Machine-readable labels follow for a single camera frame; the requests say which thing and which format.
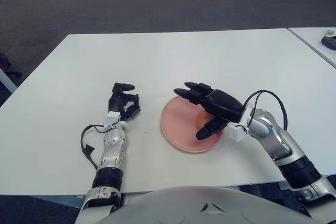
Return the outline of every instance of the table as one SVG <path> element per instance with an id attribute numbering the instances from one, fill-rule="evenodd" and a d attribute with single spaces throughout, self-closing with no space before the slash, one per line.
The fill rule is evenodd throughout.
<path id="1" fill-rule="evenodd" d="M 336 51 L 331 50 L 321 43 L 321 39 L 327 30 L 334 31 L 336 36 L 336 27 L 304 27 L 288 28 L 295 36 L 301 39 L 307 46 L 318 53 L 323 59 L 336 68 Z"/>
<path id="2" fill-rule="evenodd" d="M 95 170 L 81 153 L 80 134 L 105 122 L 114 82 L 135 85 L 141 106 L 129 121 L 123 193 L 284 180 L 251 137 L 224 137 L 200 154 L 172 146 L 160 116 L 185 81 L 241 102 L 259 89 L 276 92 L 288 131 L 320 172 L 335 173 L 336 71 L 288 30 L 68 35 L 0 107 L 0 194 L 86 194 Z M 282 125 L 274 98 L 261 96 L 258 107 Z M 85 141 L 102 147 L 94 131 Z"/>

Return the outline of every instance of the black chair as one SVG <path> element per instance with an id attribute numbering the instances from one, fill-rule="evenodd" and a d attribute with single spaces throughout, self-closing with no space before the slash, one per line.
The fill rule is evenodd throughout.
<path id="1" fill-rule="evenodd" d="M 8 57 L 0 51 L 0 68 L 5 72 L 6 75 L 13 75 L 15 77 L 20 77 L 22 75 L 19 71 L 6 71 L 12 64 L 10 63 Z"/>

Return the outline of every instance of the round plate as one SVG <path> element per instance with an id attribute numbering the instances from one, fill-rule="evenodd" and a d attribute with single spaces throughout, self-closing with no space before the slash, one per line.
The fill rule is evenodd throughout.
<path id="1" fill-rule="evenodd" d="M 165 137 L 175 147 L 186 152 L 204 152 L 214 147 L 223 135 L 223 131 L 206 139 L 198 140 L 196 133 L 200 129 L 196 117 L 204 112 L 200 105 L 194 105 L 181 97 L 174 97 L 163 109 L 161 129 Z"/>

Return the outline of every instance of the wire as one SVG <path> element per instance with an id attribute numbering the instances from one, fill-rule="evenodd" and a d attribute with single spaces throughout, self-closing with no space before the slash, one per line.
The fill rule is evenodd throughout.
<path id="1" fill-rule="evenodd" d="M 248 101 L 251 100 L 251 98 L 254 97 L 256 94 L 258 94 L 258 96 L 256 98 L 256 102 L 255 102 L 254 108 L 253 108 L 253 112 L 252 112 L 252 115 L 251 115 L 251 120 L 249 121 L 247 127 L 249 127 L 251 125 L 251 123 L 252 123 L 253 117 L 254 117 L 255 112 L 256 112 L 257 102 L 258 102 L 258 99 L 259 99 L 259 97 L 260 97 L 260 95 L 262 93 L 269 93 L 269 94 L 273 95 L 277 99 L 277 101 L 279 102 L 281 110 L 282 110 L 283 120 L 284 120 L 283 121 L 284 122 L 283 123 L 284 124 L 283 125 L 284 126 L 283 129 L 286 131 L 287 127 L 288 127 L 288 118 L 287 118 L 287 112 L 286 112 L 285 106 L 282 103 L 282 101 L 280 100 L 280 98 L 276 94 L 274 94 L 273 92 L 271 92 L 269 90 L 258 90 L 256 92 L 254 92 L 253 94 L 251 94 L 247 98 L 247 100 L 245 101 L 244 106 L 243 106 L 244 109 L 246 108 Z"/>
<path id="2" fill-rule="evenodd" d="M 118 121 L 117 121 L 116 123 L 113 123 L 111 126 L 113 126 L 113 125 L 119 123 L 119 121 L 120 121 L 120 117 L 119 117 Z M 112 130 L 113 128 L 111 127 L 110 129 L 108 129 L 108 130 L 106 130 L 106 131 L 99 131 L 99 130 L 97 129 L 97 127 L 104 127 L 104 125 L 101 125 L 101 124 L 90 124 L 90 125 L 88 125 L 87 127 L 84 128 L 84 130 L 82 131 L 82 134 L 81 134 L 81 136 L 80 136 L 80 147 L 81 147 L 81 149 L 82 149 L 82 152 L 83 152 L 84 156 L 90 161 L 90 163 L 91 163 L 91 164 L 94 166 L 94 168 L 97 170 L 98 167 L 97 167 L 97 165 L 94 163 L 94 161 L 92 160 L 92 158 L 91 158 L 91 156 L 90 156 L 90 154 L 93 152 L 94 148 L 93 148 L 92 146 L 88 145 L 88 144 L 87 144 L 85 147 L 84 147 L 84 145 L 83 145 L 84 134 L 85 134 L 89 129 L 91 129 L 92 127 L 93 127 L 98 133 L 101 133 L 101 134 L 103 134 L 103 133 L 107 133 L 107 132 L 109 132 L 110 130 Z"/>

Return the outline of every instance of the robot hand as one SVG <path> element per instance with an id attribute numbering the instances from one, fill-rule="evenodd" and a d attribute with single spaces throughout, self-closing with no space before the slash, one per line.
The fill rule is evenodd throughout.
<path id="1" fill-rule="evenodd" d="M 190 90 L 174 89 L 174 92 L 191 103 L 200 104 L 205 111 L 215 116 L 197 134 L 198 140 L 220 132 L 229 122 L 239 122 L 244 106 L 231 95 L 203 83 L 184 83 Z"/>

